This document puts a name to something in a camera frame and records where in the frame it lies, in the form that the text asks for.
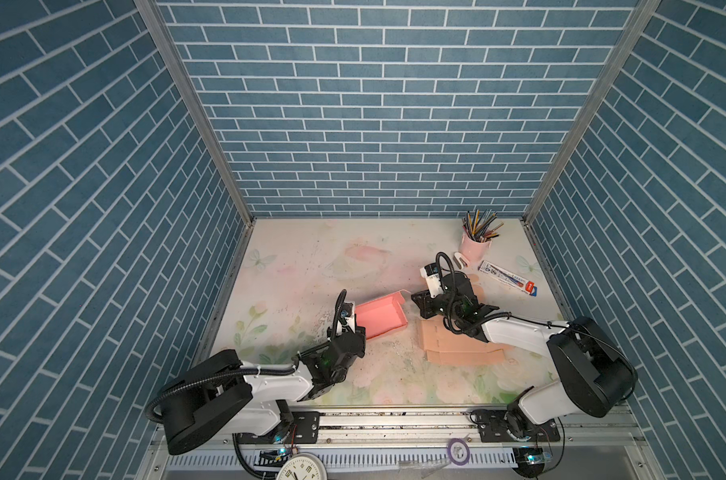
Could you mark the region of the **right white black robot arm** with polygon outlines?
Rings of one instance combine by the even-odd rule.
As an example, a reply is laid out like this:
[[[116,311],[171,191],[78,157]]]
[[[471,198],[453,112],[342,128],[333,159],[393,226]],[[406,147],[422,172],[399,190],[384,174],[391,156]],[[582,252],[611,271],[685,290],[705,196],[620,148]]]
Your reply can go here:
[[[504,411],[491,410],[481,421],[494,441],[531,441],[573,413],[603,418],[634,393],[636,368],[589,317],[566,324],[524,318],[480,302],[467,282],[422,290],[411,300],[423,319],[442,317],[455,336],[517,347],[555,367],[549,383],[524,389]]]

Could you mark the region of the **orange paper box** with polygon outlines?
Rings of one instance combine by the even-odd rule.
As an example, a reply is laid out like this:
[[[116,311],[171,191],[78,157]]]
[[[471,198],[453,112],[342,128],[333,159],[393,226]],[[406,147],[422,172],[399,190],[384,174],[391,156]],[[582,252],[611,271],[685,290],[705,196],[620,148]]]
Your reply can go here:
[[[417,343],[429,362],[444,366],[487,366],[501,363],[511,346],[486,343],[447,329],[443,316],[421,318],[417,325]]]

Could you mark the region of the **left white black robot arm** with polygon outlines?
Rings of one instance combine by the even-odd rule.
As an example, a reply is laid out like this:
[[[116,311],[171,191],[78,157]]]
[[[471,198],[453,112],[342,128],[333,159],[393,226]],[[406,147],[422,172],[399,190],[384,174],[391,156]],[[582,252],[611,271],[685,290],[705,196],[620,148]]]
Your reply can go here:
[[[144,408],[163,426],[168,451],[188,453],[229,427],[236,434],[279,439],[294,422],[291,402],[314,400],[346,381],[365,357],[366,329],[343,325],[288,364],[242,361],[223,350],[167,383]]]

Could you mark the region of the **pink paper box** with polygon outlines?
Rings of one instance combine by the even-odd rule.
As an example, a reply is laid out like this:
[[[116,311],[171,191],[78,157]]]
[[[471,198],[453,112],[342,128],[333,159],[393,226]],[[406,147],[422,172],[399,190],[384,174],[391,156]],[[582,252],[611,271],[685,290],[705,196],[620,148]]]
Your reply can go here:
[[[404,304],[403,295],[394,292],[357,305],[356,324],[365,329],[367,340],[402,330],[408,325]]]

